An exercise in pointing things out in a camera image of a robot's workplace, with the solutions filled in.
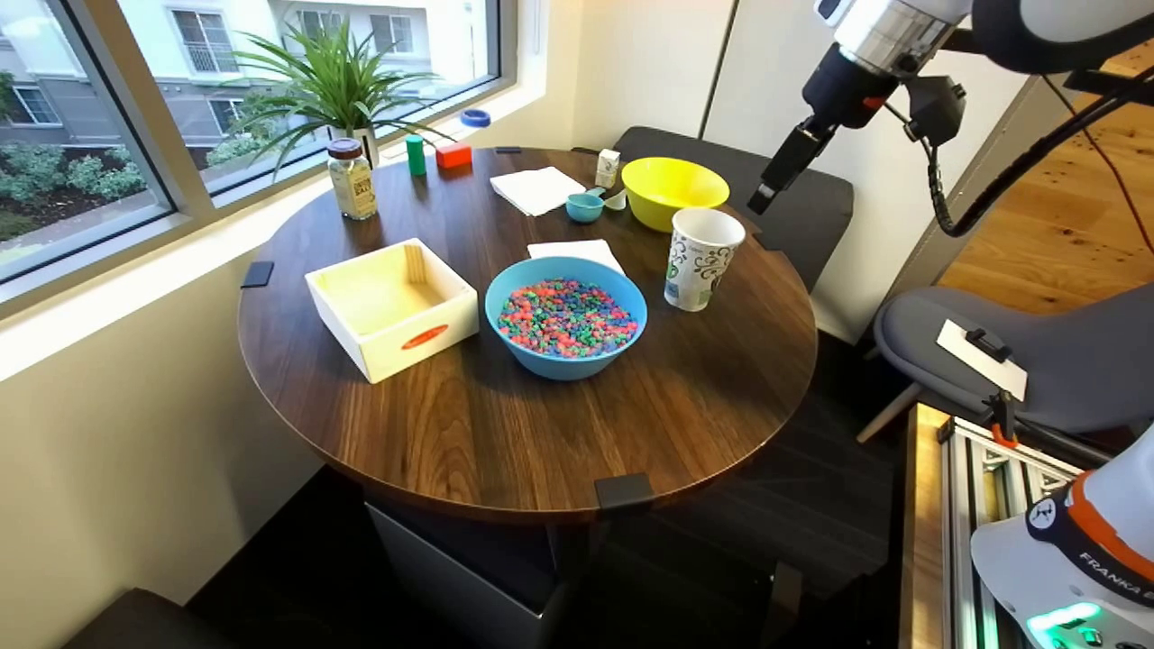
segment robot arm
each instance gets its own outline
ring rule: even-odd
[[[765,213],[833,142],[864,125],[942,51],[978,51],[1018,71],[1094,70],[1154,37],[1154,0],[820,0],[833,47],[805,84],[810,116],[788,131],[749,200]]]

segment green leaves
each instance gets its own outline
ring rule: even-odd
[[[277,166],[325,125],[372,131],[380,111],[408,102],[399,91],[416,78],[388,71],[372,37],[353,41],[351,23],[318,37],[289,24],[285,47],[251,31],[247,41],[251,51],[238,51],[238,60],[271,84],[240,102],[234,131],[264,142],[255,156],[281,148]]]

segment table top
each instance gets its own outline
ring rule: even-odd
[[[680,314],[661,295],[667,233],[627,208],[589,227],[561,208],[521,216],[490,191],[490,176],[542,166],[591,184],[594,156],[490,148],[471,152],[471,172],[430,170],[424,179],[387,166],[375,170],[380,220],[341,220],[319,194],[255,254],[274,275],[240,292],[240,362],[330,469],[471,517],[589,519],[723,476],[800,409],[820,328],[780,254],[746,239],[713,304]],[[319,326],[304,275],[405,239],[420,239],[481,299],[529,243],[607,239],[650,304],[650,328],[594,379],[545,381],[481,319],[471,340],[372,386]]]

